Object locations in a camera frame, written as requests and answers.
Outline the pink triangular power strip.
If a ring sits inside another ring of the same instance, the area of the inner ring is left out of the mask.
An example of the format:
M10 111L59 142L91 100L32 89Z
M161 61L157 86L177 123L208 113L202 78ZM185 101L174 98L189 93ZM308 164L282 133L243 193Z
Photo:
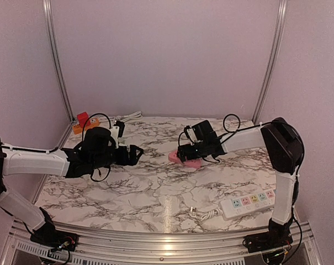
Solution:
M189 167L189 168L199 169L202 166L202 161L200 159L188 160L188 161L182 162L177 157L177 150L172 151L171 153L169 153L168 159L169 159L170 162L177 163L177 164L183 165L185 167Z

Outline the orange power strip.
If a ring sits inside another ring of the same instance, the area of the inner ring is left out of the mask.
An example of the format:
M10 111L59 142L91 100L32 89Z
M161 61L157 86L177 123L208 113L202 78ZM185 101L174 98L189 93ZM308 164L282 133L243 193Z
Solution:
M80 124L76 124L72 126L72 131L75 135L81 134L82 131L87 131L88 129L92 129L100 126L100 121L98 118L92 118L90 120L90 124L86 124L85 126L80 126Z

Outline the red cube socket adapter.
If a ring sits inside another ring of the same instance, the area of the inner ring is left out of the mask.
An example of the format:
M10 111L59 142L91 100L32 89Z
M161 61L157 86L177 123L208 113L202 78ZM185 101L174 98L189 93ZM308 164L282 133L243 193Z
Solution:
M82 112L82 113L77 114L76 118L79 122L79 126L82 129L91 124L90 118L87 112Z

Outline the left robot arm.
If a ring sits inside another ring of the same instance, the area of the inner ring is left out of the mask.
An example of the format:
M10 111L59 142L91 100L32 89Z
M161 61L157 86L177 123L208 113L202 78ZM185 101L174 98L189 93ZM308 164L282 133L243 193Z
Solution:
M74 148L51 150L29 149L6 145L0 138L0 208L21 220L29 229L31 240L43 245L62 248L75 244L75 234L56 229L49 213L8 188L3 178L15 174L47 174L65 178L92 177L102 168L113 165L134 166L143 149L136 145L120 144L125 123L109 121L108 128L95 126L98 114L79 120L81 141Z

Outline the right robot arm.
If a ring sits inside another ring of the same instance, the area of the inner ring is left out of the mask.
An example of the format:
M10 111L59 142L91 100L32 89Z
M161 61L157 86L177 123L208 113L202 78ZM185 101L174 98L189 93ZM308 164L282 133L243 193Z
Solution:
M292 243L290 226L294 204L299 192L299 169L305 156L304 143L297 130L283 118L247 128L227 129L217 135L209 121L187 126L183 133L190 141L178 145L177 157L181 162L218 156L231 152L265 148L276 177L274 210L268 231L245 236L244 246L249 252L264 251Z

